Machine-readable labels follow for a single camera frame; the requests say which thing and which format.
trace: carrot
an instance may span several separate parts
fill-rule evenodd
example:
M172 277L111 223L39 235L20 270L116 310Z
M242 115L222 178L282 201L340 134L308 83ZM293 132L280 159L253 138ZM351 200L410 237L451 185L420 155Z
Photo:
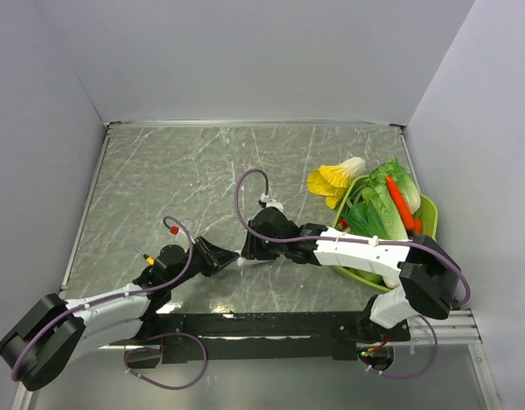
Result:
M422 220L414 220L414 233L423 232L423 222Z
M406 205L405 198L402 197L397 184L394 179L389 175L385 178L388 183L388 191L391 199L395 204L395 207L399 210L400 218L407 231L414 230L414 217L412 216L408 205Z

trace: red wire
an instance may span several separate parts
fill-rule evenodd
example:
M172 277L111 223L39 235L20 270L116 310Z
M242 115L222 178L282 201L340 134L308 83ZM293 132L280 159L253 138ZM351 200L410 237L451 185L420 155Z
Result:
M376 352L378 350L380 350L381 348L383 348L383 346L385 346L386 344L389 343L389 341L391 340L391 332L389 332L388 336L386 337L385 341L379 345L379 346L376 346L375 348L369 348L369 352Z

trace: gray wall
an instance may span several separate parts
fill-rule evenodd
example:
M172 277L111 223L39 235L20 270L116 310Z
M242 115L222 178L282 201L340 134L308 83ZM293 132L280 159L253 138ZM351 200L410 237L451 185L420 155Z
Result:
M505 408L525 409L525 0L475 2L406 130Z
M58 289L102 132L33 0L0 0L0 338ZM0 409L9 374L0 358Z
M406 124L472 0L36 0L105 121Z

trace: marble surface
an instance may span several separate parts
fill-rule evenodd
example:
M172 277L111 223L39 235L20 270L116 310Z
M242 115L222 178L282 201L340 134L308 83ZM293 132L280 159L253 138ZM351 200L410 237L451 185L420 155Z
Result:
M131 127L109 132L85 227L73 262L67 298L93 296L134 279L145 262L138 246L157 255L170 234L170 214L195 222L193 232L226 249L240 249L245 231L236 220L234 188L251 167L269 175L271 194L295 222L330 225L335 211L306 188L322 164L352 156L367 170L392 156L409 169L400 130L386 126ZM259 210L263 180L246 180L245 217ZM228 267L199 275L172 293L166 311L185 313L359 310L375 293L330 267L270 264Z

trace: green bowl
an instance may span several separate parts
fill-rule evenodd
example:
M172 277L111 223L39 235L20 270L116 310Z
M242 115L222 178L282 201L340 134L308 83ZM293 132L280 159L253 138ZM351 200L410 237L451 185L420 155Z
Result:
M352 182L351 186L347 190L346 195L344 196L344 199L341 200L341 204L338 208L336 218L334 219L334 224L332 225L334 228L338 226L338 221L343 220L345 218L345 215L347 215L347 213L349 212L350 203L353 201L353 198L351 197L352 194L362 184L365 183L365 180L367 178L368 175L361 175ZM429 198L427 198L424 194L421 194L421 197L422 205L416 211L416 214L414 216L423 222L423 234L429 235L430 237L435 239L436 226L439 220L439 210L437 209L435 203ZM382 292L390 291L388 287L380 284L382 282L382 277L380 275L376 275L372 272L365 272L342 266L334 266L334 268L342 275L348 278L358 280L361 284L366 284L367 286L370 286L371 288L380 290Z

